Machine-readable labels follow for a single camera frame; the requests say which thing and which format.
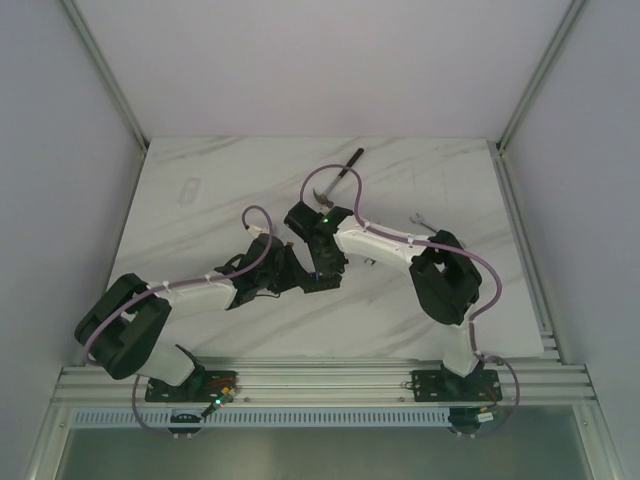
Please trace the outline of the black fuse box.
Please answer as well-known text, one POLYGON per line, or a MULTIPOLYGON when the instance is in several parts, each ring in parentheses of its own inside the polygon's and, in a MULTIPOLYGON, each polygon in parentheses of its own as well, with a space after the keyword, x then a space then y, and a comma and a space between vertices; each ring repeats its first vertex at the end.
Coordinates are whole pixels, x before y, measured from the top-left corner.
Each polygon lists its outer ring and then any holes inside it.
POLYGON ((340 274, 323 275, 318 272, 307 273, 300 281, 300 288, 305 294, 319 293, 339 289, 342 282, 340 274))

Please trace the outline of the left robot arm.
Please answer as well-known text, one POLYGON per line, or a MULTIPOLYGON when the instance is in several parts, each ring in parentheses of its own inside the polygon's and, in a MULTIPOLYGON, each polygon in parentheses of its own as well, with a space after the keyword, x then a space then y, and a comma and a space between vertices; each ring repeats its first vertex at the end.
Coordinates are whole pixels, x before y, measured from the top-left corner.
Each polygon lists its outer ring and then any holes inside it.
POLYGON ((168 323, 238 308, 262 291, 308 293, 318 279, 302 267, 292 244, 261 234, 246 253, 198 279, 153 287, 133 273, 121 276, 85 314, 74 337, 112 379, 159 380, 180 401, 192 402, 204 390, 203 367, 186 348, 161 339, 168 323))

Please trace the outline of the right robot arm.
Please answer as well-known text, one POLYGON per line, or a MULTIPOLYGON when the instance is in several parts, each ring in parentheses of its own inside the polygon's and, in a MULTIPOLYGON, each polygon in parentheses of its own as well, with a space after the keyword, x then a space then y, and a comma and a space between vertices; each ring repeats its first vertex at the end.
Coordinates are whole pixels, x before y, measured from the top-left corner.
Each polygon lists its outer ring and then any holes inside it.
POLYGON ((408 275, 421 309, 442 331, 435 394, 461 401, 476 390, 482 366, 472 347, 469 316, 479 300, 482 277, 454 235, 439 231, 433 237, 415 237, 371 223, 347 208, 323 214, 302 201, 289 210, 284 224, 306 243, 316 271, 324 277, 343 274, 349 255, 408 275))

